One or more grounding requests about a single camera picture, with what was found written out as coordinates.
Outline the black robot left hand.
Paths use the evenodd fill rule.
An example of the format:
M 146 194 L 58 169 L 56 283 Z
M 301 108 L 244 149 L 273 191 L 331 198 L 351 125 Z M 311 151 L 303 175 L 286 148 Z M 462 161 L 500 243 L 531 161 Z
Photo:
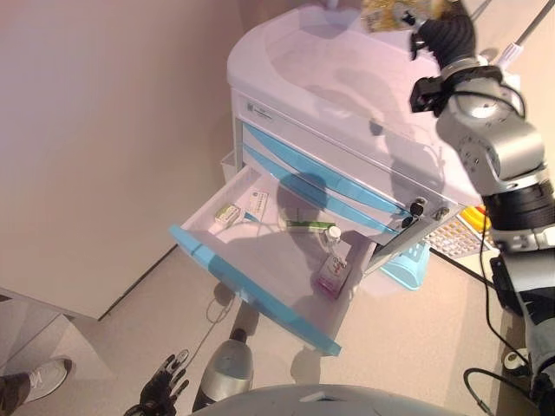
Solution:
M 124 415 L 176 415 L 175 403 L 190 380 L 185 377 L 189 350 L 169 355 L 140 392 L 140 400 Z

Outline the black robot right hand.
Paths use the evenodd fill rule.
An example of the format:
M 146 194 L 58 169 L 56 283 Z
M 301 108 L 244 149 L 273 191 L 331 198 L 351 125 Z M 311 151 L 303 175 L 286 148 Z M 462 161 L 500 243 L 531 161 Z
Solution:
M 476 55 L 475 28 L 462 1 L 444 1 L 438 17 L 425 19 L 416 11 L 405 9 L 399 19 L 411 29 L 411 61 L 416 60 L 421 49 L 427 49 L 441 71 L 480 65 Z

